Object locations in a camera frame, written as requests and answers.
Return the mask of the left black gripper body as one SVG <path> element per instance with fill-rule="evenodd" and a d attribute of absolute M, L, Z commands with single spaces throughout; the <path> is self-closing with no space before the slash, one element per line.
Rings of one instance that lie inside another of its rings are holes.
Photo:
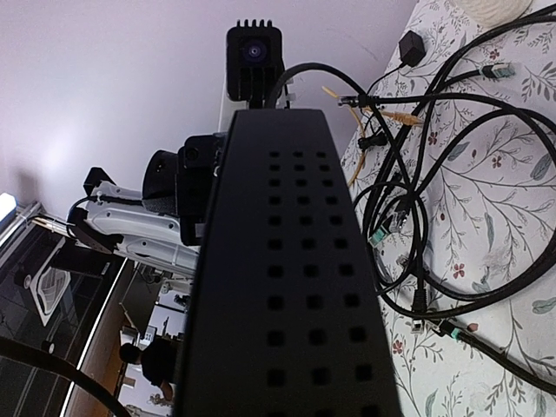
<path fill-rule="evenodd" d="M 178 151 L 175 208 L 185 246 L 200 246 L 226 135 L 191 136 Z"/>

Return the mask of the black network switch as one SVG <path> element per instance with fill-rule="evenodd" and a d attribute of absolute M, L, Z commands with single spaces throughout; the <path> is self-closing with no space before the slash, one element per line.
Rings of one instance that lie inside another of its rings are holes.
<path fill-rule="evenodd" d="M 324 115 L 236 113 L 182 348 L 177 416 L 398 416 L 369 259 Z"/>

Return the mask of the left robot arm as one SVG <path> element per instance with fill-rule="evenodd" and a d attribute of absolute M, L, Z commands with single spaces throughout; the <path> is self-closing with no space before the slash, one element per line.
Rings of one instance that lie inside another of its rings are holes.
<path fill-rule="evenodd" d="M 69 210 L 70 233 L 98 252 L 194 275 L 225 139 L 223 133 L 191 136 L 176 152 L 157 150 L 139 191 L 91 168 L 83 202 Z"/>

